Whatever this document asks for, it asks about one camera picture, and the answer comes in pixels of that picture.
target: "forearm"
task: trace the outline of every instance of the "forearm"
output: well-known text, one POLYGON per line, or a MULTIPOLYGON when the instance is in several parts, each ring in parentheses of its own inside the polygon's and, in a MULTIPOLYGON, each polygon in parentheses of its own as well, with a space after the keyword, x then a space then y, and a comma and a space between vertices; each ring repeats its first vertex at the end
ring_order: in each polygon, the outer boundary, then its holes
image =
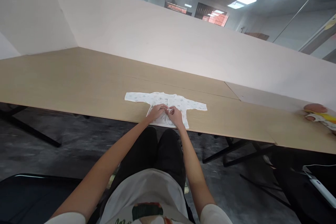
POLYGON ((146 117, 112 145, 95 163, 82 182, 56 210, 52 217, 65 212, 79 212, 83 214, 86 221, 88 221, 114 170, 149 123, 150 119, 146 117))
POLYGON ((200 162, 186 129, 180 127, 178 130, 182 141, 184 166, 189 181, 190 191, 198 217, 200 218, 201 212, 206 205, 216 203, 206 185, 200 162))

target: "doll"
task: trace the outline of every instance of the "doll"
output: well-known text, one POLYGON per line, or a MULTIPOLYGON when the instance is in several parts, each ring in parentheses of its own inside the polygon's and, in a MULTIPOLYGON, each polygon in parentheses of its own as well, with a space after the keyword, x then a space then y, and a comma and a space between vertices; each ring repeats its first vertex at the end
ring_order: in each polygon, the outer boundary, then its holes
POLYGON ((303 110, 307 113, 306 119, 309 121, 319 121, 323 125, 331 129, 332 133, 336 135, 336 118, 326 114, 328 109, 321 104, 311 103, 304 106, 303 110))

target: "person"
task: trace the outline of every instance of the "person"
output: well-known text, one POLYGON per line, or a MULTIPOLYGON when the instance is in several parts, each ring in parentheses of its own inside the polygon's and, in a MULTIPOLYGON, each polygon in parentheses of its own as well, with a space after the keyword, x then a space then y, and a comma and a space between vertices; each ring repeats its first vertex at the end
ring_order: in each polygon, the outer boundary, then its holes
POLYGON ((232 224, 216 205, 205 183, 180 110, 174 106, 169 109, 164 104, 154 106, 142 122, 95 163, 46 223, 88 222, 120 164, 107 197, 100 205, 101 224, 194 223, 183 193, 186 176, 200 223, 232 224), (173 129, 167 129, 158 142, 156 130, 147 127, 162 113, 166 113, 177 127, 183 151, 173 129))

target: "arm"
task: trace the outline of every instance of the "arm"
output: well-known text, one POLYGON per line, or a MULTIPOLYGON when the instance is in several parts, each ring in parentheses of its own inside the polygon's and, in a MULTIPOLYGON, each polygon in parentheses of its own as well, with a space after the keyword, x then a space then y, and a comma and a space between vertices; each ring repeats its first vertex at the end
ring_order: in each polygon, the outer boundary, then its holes
POLYGON ((182 114, 176 107, 173 106, 170 108, 172 110, 170 112, 166 111, 166 114, 180 132, 185 170, 187 173, 197 215, 200 218, 201 212, 206 205, 216 203, 208 189, 208 186, 205 183, 202 168, 199 164, 200 162, 182 122, 182 114))
POLYGON ((142 122, 112 145, 95 163, 82 182, 56 210, 52 217, 66 212, 78 212, 83 214, 85 220, 88 221, 102 197, 114 170, 126 156, 143 130, 165 110, 167 110, 167 106, 164 104, 154 106, 150 114, 142 122))

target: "black pants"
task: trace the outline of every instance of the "black pants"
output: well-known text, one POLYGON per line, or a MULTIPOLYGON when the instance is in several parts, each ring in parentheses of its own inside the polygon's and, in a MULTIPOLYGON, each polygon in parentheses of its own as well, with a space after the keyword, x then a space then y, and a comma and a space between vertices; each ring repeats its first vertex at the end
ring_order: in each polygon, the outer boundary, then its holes
MULTIPOLYGON (((179 136, 174 130, 167 129, 162 134, 159 142, 156 130, 153 127, 146 128, 140 134, 120 164, 109 192, 101 205, 100 215, 103 214, 109 197, 122 181, 148 168, 155 168, 168 173, 180 185, 182 192, 184 192, 186 169, 184 167, 179 136)), ((185 204, 189 220, 195 223, 187 202, 185 204)))

